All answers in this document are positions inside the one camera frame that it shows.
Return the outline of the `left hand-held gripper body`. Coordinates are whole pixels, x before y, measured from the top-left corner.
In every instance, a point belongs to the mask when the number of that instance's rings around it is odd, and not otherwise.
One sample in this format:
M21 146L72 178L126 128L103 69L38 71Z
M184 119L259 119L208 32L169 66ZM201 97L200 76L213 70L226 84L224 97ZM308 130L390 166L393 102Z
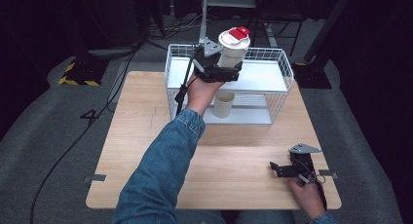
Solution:
M222 51L222 46L207 38L195 48L193 63L198 78L207 83L226 82L225 73L218 66Z

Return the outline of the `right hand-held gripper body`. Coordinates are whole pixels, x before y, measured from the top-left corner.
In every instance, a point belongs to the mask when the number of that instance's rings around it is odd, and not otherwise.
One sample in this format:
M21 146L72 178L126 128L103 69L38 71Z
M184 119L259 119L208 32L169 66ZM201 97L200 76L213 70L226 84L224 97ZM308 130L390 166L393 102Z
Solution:
M311 154L321 153L321 150L305 143L298 143L289 148L288 152L293 175L306 184L315 183L317 176Z

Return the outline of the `white cup with red lid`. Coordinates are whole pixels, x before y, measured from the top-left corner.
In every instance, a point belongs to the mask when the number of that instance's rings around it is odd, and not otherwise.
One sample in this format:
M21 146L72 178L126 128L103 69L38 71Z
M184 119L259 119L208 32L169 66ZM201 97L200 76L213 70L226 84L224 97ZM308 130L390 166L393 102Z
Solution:
M234 67L244 60L249 48L249 30L244 26L225 30L219 34L218 44L223 48L218 65L220 67Z

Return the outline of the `white wire shelf rack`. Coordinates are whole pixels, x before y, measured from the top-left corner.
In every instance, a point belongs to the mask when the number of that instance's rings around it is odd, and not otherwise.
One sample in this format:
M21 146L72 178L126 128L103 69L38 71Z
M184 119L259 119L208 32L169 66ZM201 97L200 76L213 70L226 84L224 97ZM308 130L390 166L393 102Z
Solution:
M171 117L176 115L177 102L174 98L184 77L192 73L193 66L189 59L194 49L193 45L169 45L165 83ZM244 57L239 79L221 87L222 91L235 95L229 115L216 117L211 105L204 120L216 125L271 125L293 83L293 71L284 50L250 48Z

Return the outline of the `beige paper cup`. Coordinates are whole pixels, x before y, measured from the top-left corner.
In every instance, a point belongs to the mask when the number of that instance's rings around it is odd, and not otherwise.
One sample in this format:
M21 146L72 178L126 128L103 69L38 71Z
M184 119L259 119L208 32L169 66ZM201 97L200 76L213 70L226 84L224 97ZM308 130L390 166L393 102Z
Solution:
M217 93L214 99L213 112L217 118L226 118L230 115L235 95L233 93Z

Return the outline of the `person's right hand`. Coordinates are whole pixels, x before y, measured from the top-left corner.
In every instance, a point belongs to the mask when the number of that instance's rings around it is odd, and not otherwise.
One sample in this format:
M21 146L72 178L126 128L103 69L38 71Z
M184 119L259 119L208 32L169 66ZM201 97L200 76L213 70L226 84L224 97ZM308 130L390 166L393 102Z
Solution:
M289 178L288 185L297 204L307 213L310 219L316 219L325 213L319 189L315 183L303 183L299 178Z

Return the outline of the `person's left hand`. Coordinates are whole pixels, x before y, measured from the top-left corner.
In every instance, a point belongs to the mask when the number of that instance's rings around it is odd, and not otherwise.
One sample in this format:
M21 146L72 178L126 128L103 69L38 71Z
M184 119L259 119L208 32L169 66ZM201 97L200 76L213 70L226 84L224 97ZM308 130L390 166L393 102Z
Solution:
M188 82L187 107L203 116L223 82L206 83L192 74Z

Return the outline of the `grey metal stand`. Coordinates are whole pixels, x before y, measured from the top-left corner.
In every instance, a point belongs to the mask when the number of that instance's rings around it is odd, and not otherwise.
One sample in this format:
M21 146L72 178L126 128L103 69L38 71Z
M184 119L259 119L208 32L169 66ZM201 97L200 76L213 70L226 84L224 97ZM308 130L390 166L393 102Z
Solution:
M199 42L202 44L207 37L207 8L208 7L232 7L254 8L254 0L202 0L202 22L199 34Z

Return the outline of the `black stand with base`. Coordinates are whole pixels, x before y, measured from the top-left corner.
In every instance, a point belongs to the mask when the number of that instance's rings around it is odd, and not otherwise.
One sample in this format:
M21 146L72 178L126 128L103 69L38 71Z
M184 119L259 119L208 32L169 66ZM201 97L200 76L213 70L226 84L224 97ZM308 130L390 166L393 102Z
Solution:
M338 41L334 35L334 25L346 9L350 0L338 0L329 14L324 26L304 56L306 63L292 64L294 78L301 89L331 89L329 80L324 72L333 46Z

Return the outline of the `yellow black striped stand base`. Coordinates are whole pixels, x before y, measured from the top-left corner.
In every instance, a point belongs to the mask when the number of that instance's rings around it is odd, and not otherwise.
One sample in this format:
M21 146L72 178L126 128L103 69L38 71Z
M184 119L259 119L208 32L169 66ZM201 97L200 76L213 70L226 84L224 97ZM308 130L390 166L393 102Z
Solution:
M70 61L58 83L60 85L100 86L108 64L109 61L106 59L83 61L74 58Z

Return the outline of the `grey metal table bracket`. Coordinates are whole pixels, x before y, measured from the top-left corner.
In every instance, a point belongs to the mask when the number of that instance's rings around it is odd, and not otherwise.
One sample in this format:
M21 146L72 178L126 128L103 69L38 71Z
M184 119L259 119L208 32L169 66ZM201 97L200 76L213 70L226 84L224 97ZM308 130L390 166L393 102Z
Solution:
M93 174L93 175L86 175L83 178L83 182L85 184L91 184L94 181L97 182L104 182L106 180L106 175L105 174Z
M331 176L332 179L339 179L338 173L336 173L335 171L332 171L330 169L319 169L319 175Z

